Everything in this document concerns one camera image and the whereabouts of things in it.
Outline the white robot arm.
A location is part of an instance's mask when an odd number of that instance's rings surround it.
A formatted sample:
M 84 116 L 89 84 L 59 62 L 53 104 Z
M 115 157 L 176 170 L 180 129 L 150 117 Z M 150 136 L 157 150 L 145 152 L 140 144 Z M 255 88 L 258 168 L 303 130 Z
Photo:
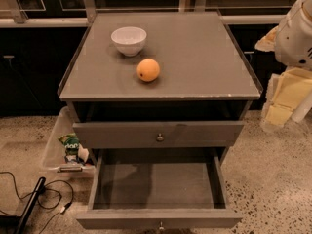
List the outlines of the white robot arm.
M 262 126 L 283 127 L 290 119 L 300 122 L 311 109 L 312 0 L 297 0 L 255 48 L 273 52 L 276 61 L 287 67 L 269 80 Z

